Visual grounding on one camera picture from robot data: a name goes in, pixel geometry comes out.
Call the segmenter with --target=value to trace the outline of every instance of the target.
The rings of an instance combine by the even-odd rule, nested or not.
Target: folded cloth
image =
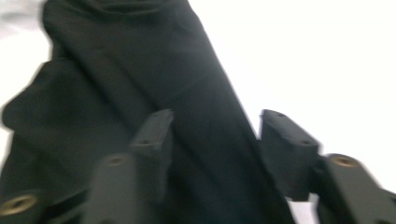
[[[187,1],[49,0],[43,24],[51,61],[3,112],[15,133],[0,199],[43,189],[55,202],[87,188],[99,160],[169,108],[163,223],[294,223]]]

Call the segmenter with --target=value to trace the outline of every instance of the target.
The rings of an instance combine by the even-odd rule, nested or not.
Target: black fabric
[[[52,59],[3,112],[15,133],[1,197],[44,189],[56,201],[87,188],[100,159],[170,108],[163,223],[294,223],[187,1],[49,0],[43,23]]]

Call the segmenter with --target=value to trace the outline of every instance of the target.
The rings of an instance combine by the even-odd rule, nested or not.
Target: white background
[[[282,112],[322,143],[323,154],[358,159],[396,192],[394,1],[190,2],[256,133],[262,109]],[[0,105],[48,58],[33,7],[19,6],[13,10],[28,13],[0,19]],[[0,129],[2,154],[8,134]],[[292,206],[300,223],[315,223],[310,203]]]

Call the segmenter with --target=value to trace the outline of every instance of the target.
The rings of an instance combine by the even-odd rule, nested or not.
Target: black cloth
[[[56,201],[87,188],[99,160],[170,108],[163,223],[294,223],[187,1],[49,0],[43,24],[51,61],[3,111],[15,133],[1,197],[44,189]]]

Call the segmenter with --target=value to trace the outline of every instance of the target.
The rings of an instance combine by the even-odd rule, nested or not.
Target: black plastic part
[[[0,223],[41,223],[47,206],[48,202],[43,190],[20,191],[0,202]]]
[[[310,168],[318,158],[319,143],[284,114],[263,110],[262,158],[285,197],[295,202],[309,198]]]
[[[396,224],[396,206],[389,197],[391,194],[379,188],[358,161],[332,154],[322,158],[318,170],[319,205],[326,204],[332,211],[334,223]]]
[[[100,163],[84,224],[159,223],[155,207],[166,192],[172,120],[170,110],[151,115],[135,136],[130,152],[111,155]]]

